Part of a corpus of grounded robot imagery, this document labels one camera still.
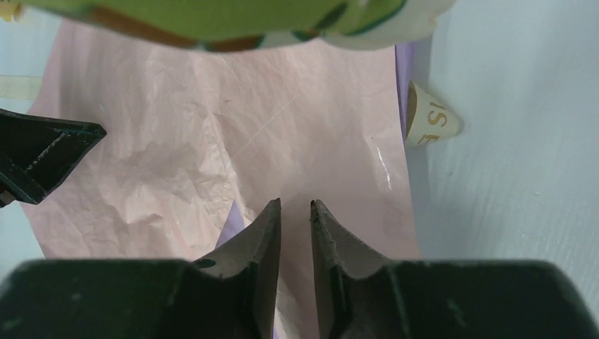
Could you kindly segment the pink wrapping paper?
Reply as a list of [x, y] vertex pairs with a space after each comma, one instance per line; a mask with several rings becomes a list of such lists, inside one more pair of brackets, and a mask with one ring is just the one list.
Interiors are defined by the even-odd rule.
[[395, 51], [313, 40], [210, 54], [64, 20], [30, 113], [107, 135], [24, 206], [46, 257], [199, 258], [230, 209], [282, 203], [275, 328], [317, 338], [310, 203], [389, 258], [420, 256]]

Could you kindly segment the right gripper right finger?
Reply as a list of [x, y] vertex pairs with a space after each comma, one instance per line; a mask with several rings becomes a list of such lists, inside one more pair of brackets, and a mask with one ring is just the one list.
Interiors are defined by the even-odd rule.
[[527, 260], [392, 260], [311, 203], [322, 338], [597, 338], [573, 282]]

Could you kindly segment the purple wrapping paper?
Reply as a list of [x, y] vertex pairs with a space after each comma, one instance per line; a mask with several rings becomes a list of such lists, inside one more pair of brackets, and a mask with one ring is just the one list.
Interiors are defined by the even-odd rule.
[[383, 255], [420, 255], [403, 144], [412, 56], [311, 42], [223, 57], [215, 118], [237, 206], [253, 218], [282, 202], [277, 338], [318, 337], [313, 200]]

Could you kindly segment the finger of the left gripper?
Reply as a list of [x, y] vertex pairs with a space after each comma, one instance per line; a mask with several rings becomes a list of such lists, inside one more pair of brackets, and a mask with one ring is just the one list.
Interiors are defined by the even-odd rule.
[[1, 110], [1, 207], [37, 205], [107, 132], [96, 123]]

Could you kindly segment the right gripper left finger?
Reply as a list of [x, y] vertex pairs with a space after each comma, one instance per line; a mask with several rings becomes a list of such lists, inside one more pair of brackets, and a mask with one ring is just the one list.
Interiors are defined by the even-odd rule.
[[272, 338], [281, 204], [195, 261], [57, 259], [1, 283], [2, 338]]

